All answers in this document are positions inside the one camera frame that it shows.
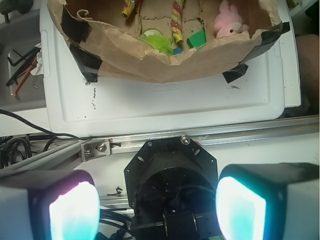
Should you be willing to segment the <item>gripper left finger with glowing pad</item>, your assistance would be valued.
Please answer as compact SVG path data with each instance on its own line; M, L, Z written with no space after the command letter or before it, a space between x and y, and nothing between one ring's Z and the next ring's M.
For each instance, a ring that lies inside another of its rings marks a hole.
M2 240L93 240L100 197L84 170L1 170Z

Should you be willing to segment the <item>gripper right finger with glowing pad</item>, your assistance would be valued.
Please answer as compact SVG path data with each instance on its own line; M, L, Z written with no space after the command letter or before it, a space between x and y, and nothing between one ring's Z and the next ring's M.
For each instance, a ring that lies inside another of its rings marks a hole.
M220 173L216 212L227 240L318 240L317 164L229 164Z

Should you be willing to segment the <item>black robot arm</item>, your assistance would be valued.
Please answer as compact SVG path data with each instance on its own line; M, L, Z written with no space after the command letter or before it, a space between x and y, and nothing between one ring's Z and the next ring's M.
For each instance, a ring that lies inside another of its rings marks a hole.
M194 141L151 140L124 169L132 217L102 209L84 170L4 170L3 240L100 240L99 224L133 240L317 240L320 167L236 163L222 171Z

